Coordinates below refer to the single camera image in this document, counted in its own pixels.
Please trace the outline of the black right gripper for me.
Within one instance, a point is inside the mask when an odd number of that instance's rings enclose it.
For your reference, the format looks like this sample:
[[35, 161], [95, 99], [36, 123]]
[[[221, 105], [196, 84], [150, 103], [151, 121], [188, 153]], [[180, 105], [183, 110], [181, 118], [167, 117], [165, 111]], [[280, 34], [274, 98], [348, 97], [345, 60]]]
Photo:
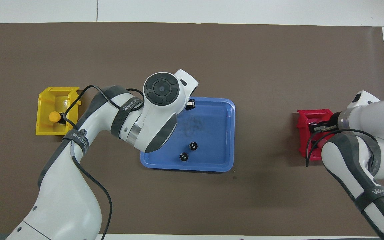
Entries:
[[338, 119], [339, 119], [340, 114], [341, 114], [341, 111], [332, 114], [332, 116], [330, 117], [330, 119], [328, 121], [310, 122], [309, 127], [312, 127], [313, 133], [325, 132], [327, 130], [338, 130], [339, 129]]

